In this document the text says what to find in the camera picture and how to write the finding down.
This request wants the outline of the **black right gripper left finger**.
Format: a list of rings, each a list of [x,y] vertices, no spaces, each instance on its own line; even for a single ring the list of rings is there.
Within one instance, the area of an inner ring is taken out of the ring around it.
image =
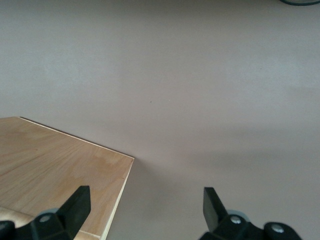
[[[82,185],[56,210],[45,212],[16,227],[12,220],[0,222],[2,240],[73,240],[91,212],[91,192]]]

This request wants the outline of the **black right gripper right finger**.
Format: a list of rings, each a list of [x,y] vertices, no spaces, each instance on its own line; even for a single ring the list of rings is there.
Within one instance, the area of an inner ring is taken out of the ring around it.
[[[281,222],[258,228],[239,213],[229,213],[213,187],[203,190],[203,215],[208,227],[201,240],[300,240],[299,234]]]

